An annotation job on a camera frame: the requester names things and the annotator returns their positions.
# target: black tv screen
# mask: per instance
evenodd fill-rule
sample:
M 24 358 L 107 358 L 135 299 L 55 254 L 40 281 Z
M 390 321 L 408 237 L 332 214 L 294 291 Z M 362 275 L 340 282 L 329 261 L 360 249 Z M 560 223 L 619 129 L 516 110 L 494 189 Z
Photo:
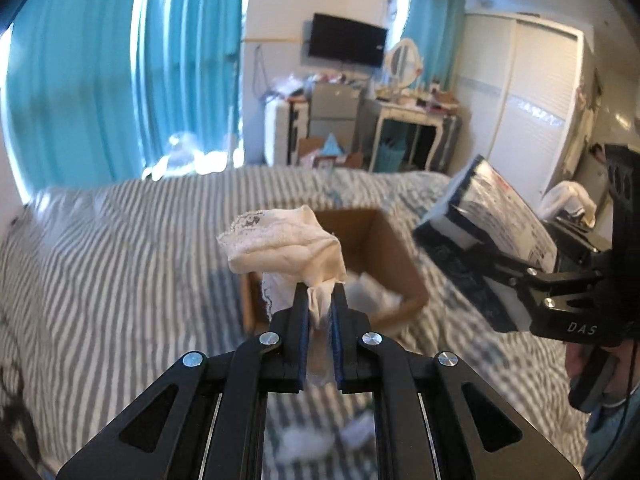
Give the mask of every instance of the black tv screen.
M 382 66 L 386 28 L 327 14 L 314 14 L 309 56 Z

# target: blue curtain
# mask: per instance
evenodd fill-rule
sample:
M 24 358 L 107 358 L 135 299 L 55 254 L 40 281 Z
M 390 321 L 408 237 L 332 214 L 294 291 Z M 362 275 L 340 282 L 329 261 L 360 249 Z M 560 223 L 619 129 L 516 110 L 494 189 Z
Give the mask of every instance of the blue curtain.
M 240 41 L 241 0 L 28 0 L 6 80 L 28 191 L 139 178 L 184 131 L 224 149 Z
M 404 38 L 411 38 L 424 59 L 422 79 L 449 88 L 465 19 L 466 0 L 411 0 Z

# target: white cabinet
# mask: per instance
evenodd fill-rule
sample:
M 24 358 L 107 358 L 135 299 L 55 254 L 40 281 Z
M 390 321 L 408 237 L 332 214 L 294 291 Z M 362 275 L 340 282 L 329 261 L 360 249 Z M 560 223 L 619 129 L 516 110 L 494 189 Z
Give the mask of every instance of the white cabinet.
M 536 208 L 566 153 L 584 49 L 580 30 L 469 14 L 454 91 L 465 127 L 450 172 L 482 155 Z

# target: mattress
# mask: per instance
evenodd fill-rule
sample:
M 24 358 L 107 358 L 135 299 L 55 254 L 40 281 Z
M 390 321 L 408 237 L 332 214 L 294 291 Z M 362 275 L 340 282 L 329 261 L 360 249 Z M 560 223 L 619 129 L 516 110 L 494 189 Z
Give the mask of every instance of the mattress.
M 379 208 L 431 301 L 400 337 L 423 354 L 459 354 L 576 465 L 586 416 L 569 407 L 564 346 L 493 332 L 411 238 L 444 192 L 435 173 L 247 167 L 207 176 L 38 193 L 0 245 L 0 406 L 14 437 L 55 471 L 183 353 L 243 340 L 238 277 L 216 235 L 261 208 Z M 277 465 L 289 426 L 338 431 L 369 400 L 335 385 L 271 394 L 265 479 L 369 479 L 375 451 L 339 444 L 326 460 Z

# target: striped bedsheet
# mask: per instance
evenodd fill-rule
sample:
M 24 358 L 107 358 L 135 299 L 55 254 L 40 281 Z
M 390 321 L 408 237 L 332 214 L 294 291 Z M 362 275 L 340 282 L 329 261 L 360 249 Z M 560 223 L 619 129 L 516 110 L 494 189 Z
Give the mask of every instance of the striped bedsheet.
M 56 471 L 181 354 L 219 354 L 243 341 L 238 277 L 216 243 L 238 214 L 305 203 L 376 207 L 431 293 L 401 343 L 459 354 L 578 464 L 586 417 L 568 405 L 562 343 L 492 332 L 411 240 L 447 183 L 433 173 L 248 167 L 39 193 L 0 245 L 0 413 L 18 406 L 23 416 L 10 429 L 34 461 Z M 338 445 L 309 465 L 273 459 L 282 428 L 337 431 L 366 402 L 332 384 L 270 395 L 263 478 L 375 478 L 373 449 Z

